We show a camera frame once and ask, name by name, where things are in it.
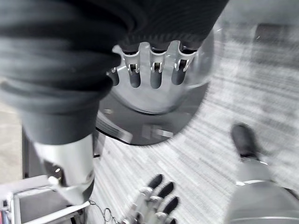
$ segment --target silver metal joint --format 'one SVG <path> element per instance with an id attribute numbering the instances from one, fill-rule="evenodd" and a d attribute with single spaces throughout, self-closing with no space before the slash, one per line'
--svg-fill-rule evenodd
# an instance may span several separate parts
<path id="1" fill-rule="evenodd" d="M 125 59 L 125 64 L 128 69 L 130 75 L 132 72 L 139 73 L 140 72 L 140 51 L 133 55 L 123 54 L 123 58 Z"/>
<path id="2" fill-rule="evenodd" d="M 165 64 L 165 56 L 166 56 L 166 51 L 163 53 L 155 53 L 151 49 L 149 50 L 151 72 L 158 70 L 159 73 L 162 73 Z"/>
<path id="3" fill-rule="evenodd" d="M 183 52 L 180 51 L 178 46 L 176 60 L 174 63 L 175 70 L 178 71 L 180 68 L 183 68 L 183 71 L 187 71 L 195 55 L 196 55 L 196 51 L 191 54 L 184 54 Z"/>

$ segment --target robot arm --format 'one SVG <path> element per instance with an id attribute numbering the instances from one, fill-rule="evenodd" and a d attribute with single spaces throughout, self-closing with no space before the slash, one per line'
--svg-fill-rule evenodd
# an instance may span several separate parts
<path id="1" fill-rule="evenodd" d="M 17 110 L 49 181 L 72 204 L 93 189 L 91 134 L 99 102 L 113 85 L 106 71 L 120 63 L 113 46 L 201 43 L 227 0 L 168 2 L 1 1 L 1 99 Z M 190 4 L 202 12 L 195 20 L 184 11 L 194 10 Z M 165 19 L 167 10 L 173 20 Z"/>

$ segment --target black fingertip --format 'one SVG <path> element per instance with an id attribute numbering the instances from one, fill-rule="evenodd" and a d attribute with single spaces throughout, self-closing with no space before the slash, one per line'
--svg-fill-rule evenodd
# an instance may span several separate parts
<path id="1" fill-rule="evenodd" d="M 140 73 L 132 71 L 132 74 L 130 75 L 130 83 L 133 88 L 138 88 L 141 84 Z"/>
<path id="2" fill-rule="evenodd" d="M 169 222 L 169 224 L 177 224 L 177 220 L 176 220 L 175 218 L 173 218 L 173 219 Z"/>
<path id="3" fill-rule="evenodd" d="M 186 72 L 184 72 L 182 69 L 179 69 L 178 71 L 173 69 L 171 76 L 172 83 L 175 85 L 181 85 L 185 79 L 185 74 Z"/>
<path id="4" fill-rule="evenodd" d="M 150 86 L 153 89 L 158 89 L 161 86 L 162 83 L 162 73 L 159 73 L 159 71 L 151 72 L 150 74 Z"/>
<path id="5" fill-rule="evenodd" d="M 162 188 L 162 190 L 157 195 L 158 197 L 165 198 L 167 195 L 169 195 L 174 189 L 174 182 L 169 182 L 165 187 Z"/>
<path id="6" fill-rule="evenodd" d="M 170 214 L 173 210 L 178 206 L 178 197 L 173 198 L 164 208 L 163 212 L 166 214 Z"/>
<path id="7" fill-rule="evenodd" d="M 157 176 L 155 176 L 154 179 L 152 179 L 149 184 L 148 187 L 155 189 L 157 186 L 160 185 L 160 183 L 163 180 L 163 175 L 162 174 L 158 174 Z"/>

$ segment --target gray carpet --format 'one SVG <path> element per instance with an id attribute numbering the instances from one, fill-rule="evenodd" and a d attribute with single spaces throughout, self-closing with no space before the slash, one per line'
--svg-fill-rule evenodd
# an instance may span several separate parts
<path id="1" fill-rule="evenodd" d="M 233 123 L 255 129 L 273 173 L 299 191 L 299 28 L 221 24 L 222 49 L 206 99 L 189 126 L 172 140 L 132 147 L 107 138 L 95 161 L 93 199 L 119 219 L 138 189 L 157 173 L 175 181 L 181 224 L 222 223 L 235 186 L 238 156 L 229 136 Z M 102 223 L 96 208 L 89 223 Z"/>

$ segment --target leg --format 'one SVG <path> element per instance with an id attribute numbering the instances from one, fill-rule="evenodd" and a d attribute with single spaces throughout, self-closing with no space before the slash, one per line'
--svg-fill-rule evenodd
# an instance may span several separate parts
<path id="1" fill-rule="evenodd" d="M 252 130 L 243 124 L 236 125 L 232 138 L 242 164 L 225 223 L 298 223 L 299 201 L 271 180 L 267 164 L 259 161 Z"/>

